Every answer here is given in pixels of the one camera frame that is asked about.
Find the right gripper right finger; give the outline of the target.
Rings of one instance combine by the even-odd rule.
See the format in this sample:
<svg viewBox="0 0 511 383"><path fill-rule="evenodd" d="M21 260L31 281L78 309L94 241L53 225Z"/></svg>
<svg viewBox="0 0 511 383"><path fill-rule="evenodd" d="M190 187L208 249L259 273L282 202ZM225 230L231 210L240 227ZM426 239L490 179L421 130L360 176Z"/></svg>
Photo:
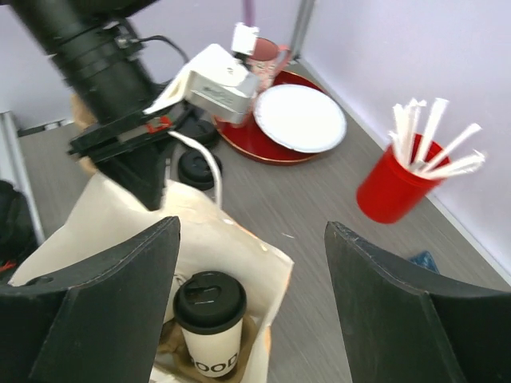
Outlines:
<svg viewBox="0 0 511 383"><path fill-rule="evenodd" d="M324 243L353 381L509 381L509 293L434 273L338 222Z"/></svg>

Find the brown paper bag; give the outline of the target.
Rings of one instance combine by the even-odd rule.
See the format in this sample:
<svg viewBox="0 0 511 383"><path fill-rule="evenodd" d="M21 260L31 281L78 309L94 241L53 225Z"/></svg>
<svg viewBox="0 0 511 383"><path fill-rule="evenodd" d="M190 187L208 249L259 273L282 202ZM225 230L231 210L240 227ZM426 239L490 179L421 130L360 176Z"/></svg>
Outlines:
<svg viewBox="0 0 511 383"><path fill-rule="evenodd" d="M65 224L1 288L4 382L147 382L176 274L221 270L258 319L245 382L267 380L271 324L293 267L221 210L168 182L160 210L96 174Z"/></svg>

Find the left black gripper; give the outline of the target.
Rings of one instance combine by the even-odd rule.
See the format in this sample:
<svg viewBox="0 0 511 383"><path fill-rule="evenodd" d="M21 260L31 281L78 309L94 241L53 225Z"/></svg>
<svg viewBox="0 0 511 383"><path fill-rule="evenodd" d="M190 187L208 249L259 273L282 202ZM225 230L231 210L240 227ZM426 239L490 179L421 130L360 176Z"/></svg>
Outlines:
<svg viewBox="0 0 511 383"><path fill-rule="evenodd" d="M192 109L166 108L139 121L135 116L92 124L69 142L68 154L98 162L100 172L155 211L163 198L170 132L192 119Z"/></svg>

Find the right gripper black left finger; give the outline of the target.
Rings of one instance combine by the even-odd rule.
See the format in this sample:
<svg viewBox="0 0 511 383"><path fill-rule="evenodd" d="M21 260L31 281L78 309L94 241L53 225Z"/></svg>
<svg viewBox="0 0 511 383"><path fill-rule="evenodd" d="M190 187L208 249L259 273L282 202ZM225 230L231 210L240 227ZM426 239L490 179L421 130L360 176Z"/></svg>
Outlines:
<svg viewBox="0 0 511 383"><path fill-rule="evenodd" d="M2 381L148 381L179 245L180 221L168 217L72 266L2 284Z"/></svg>

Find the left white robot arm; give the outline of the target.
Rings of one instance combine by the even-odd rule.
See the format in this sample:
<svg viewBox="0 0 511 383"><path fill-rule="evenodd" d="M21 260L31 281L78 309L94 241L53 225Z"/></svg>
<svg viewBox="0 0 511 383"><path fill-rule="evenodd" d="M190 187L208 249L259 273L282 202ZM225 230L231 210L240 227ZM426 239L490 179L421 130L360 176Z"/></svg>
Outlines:
<svg viewBox="0 0 511 383"><path fill-rule="evenodd" d="M188 120L186 101L145 114L162 88L138 53L128 18L149 1L7 1L96 123L73 138L68 153L89 158L148 210L160 209L169 131Z"/></svg>

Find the beige pulp cup carrier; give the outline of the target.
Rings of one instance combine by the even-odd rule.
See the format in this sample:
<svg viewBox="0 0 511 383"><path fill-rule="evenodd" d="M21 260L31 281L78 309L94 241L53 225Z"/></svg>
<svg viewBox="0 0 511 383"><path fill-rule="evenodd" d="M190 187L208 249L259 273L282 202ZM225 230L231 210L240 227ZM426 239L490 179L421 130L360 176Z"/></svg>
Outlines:
<svg viewBox="0 0 511 383"><path fill-rule="evenodd" d="M194 334L175 321L162 330L156 363L178 377L194 382L253 382L248 372L257 327L244 315L218 334Z"/></svg>

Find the white paper cup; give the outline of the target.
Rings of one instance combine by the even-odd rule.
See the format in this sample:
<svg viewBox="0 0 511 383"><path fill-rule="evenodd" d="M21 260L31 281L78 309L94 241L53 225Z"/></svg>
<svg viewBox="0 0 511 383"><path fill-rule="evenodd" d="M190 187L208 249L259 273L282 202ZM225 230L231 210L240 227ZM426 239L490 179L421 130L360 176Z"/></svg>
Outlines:
<svg viewBox="0 0 511 383"><path fill-rule="evenodd" d="M196 370L206 377L230 373L240 353L243 320L217 334L198 334L182 329L188 353Z"/></svg>

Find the single black lid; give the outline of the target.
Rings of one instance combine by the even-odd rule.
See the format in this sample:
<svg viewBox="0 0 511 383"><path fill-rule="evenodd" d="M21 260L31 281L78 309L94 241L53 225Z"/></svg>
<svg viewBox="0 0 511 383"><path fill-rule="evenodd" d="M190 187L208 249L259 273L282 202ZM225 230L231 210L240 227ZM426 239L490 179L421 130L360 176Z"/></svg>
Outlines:
<svg viewBox="0 0 511 383"><path fill-rule="evenodd" d="M189 120L181 126L179 132L186 137L198 141L206 148L213 148L220 140L220 134L215 126L207 120Z"/></svg>

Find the stack of black lids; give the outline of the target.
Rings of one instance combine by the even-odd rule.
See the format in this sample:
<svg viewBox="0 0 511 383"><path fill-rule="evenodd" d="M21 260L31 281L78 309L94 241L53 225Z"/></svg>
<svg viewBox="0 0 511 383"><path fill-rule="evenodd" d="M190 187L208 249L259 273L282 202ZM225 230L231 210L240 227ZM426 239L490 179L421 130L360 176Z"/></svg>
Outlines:
<svg viewBox="0 0 511 383"><path fill-rule="evenodd" d="M186 150L179 158L177 175L181 183L201 191L214 186L213 174L204 156L196 149Z"/></svg>

